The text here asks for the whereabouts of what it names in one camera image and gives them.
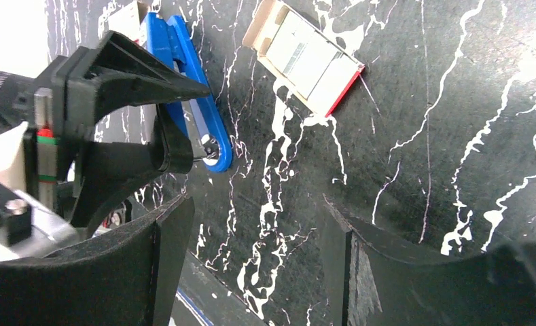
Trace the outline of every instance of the marble table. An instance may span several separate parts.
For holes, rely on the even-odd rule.
[[[94,46],[128,2],[47,0],[50,59]],[[326,203],[443,255],[536,240],[536,0],[288,3],[366,64],[329,119],[286,101],[242,47],[258,1],[161,3],[188,22],[234,162],[135,198],[151,209],[194,197],[190,251],[226,292],[269,325],[328,325],[315,224]],[[97,135],[137,138],[139,123],[119,111]]]

